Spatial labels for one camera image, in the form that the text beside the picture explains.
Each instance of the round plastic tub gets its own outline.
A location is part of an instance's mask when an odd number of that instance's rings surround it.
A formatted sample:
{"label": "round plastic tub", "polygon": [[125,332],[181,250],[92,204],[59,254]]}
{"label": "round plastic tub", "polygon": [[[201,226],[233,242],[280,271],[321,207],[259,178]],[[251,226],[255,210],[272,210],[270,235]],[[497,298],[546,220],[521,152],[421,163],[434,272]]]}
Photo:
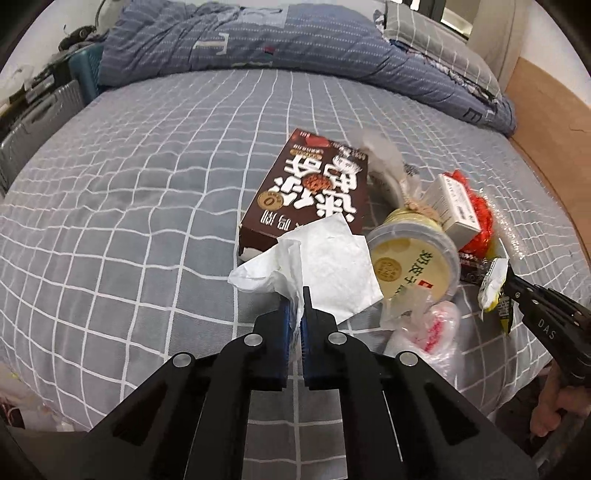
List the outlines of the round plastic tub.
{"label": "round plastic tub", "polygon": [[398,209],[367,236],[375,275],[386,299],[409,284],[431,289],[434,302],[450,300],[460,281],[460,260],[441,226]]}

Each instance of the finger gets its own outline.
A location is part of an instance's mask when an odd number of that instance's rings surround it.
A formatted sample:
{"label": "finger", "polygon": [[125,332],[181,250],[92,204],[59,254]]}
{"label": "finger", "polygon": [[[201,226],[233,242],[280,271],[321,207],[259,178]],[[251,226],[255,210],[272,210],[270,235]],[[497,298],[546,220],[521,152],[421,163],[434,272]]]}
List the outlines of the finger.
{"label": "finger", "polygon": [[542,416],[543,414],[540,412],[540,409],[538,407],[536,407],[534,411],[531,413],[530,431],[538,437],[545,437],[546,435],[548,435],[549,432],[549,430],[544,425]]}
{"label": "finger", "polygon": [[535,431],[534,429],[531,431],[536,434],[537,432],[552,432],[558,428],[560,421],[561,417],[557,412],[545,404],[540,404],[532,412],[530,428],[534,426]]}
{"label": "finger", "polygon": [[546,378],[546,383],[540,396],[538,397],[539,404],[546,404],[554,411],[558,410],[556,407],[556,399],[558,398],[558,392],[560,391],[560,368],[556,362],[552,362],[552,368]]}
{"label": "finger", "polygon": [[591,392],[584,387],[563,388],[556,399],[556,406],[587,417],[591,413]]}

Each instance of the bed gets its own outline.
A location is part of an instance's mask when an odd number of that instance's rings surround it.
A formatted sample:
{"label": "bed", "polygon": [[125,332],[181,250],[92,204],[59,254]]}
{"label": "bed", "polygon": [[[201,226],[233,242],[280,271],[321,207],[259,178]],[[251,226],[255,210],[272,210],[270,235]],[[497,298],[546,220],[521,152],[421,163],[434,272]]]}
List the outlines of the bed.
{"label": "bed", "polygon": [[[228,284],[238,225],[296,127],[344,142],[377,130],[423,181],[460,169],[510,218],[516,272],[588,301],[572,224],[499,131],[351,78],[218,67],[103,93],[23,169],[0,205],[3,360],[89,429],[172,354],[210,355],[250,332],[278,297]],[[389,213],[370,191],[366,232]],[[518,312],[509,337],[494,317],[481,321],[476,287],[453,301],[453,383],[489,414],[550,356]],[[390,332],[379,314],[375,305],[340,328],[381,352]],[[346,477],[338,393],[305,389],[296,352],[287,389],[252,397],[243,478]]]}

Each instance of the white tissue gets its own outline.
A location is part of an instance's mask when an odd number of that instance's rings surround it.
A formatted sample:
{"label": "white tissue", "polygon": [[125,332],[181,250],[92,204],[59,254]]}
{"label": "white tissue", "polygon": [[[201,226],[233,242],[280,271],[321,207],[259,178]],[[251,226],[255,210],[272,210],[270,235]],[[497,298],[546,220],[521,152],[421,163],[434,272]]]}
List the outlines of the white tissue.
{"label": "white tissue", "polygon": [[228,282],[289,298],[298,321],[304,286],[314,308],[331,313],[337,325],[383,298],[365,237],[353,235],[341,213],[281,235],[277,245],[232,270]]}

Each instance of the brown snack box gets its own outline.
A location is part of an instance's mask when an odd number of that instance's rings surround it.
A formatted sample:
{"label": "brown snack box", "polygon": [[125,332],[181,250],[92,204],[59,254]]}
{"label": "brown snack box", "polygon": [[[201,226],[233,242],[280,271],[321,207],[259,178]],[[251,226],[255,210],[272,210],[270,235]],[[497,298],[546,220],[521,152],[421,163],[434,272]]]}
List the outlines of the brown snack box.
{"label": "brown snack box", "polygon": [[367,160],[359,150],[295,129],[242,219],[238,254],[245,248],[264,252],[285,232],[335,213],[360,235]]}

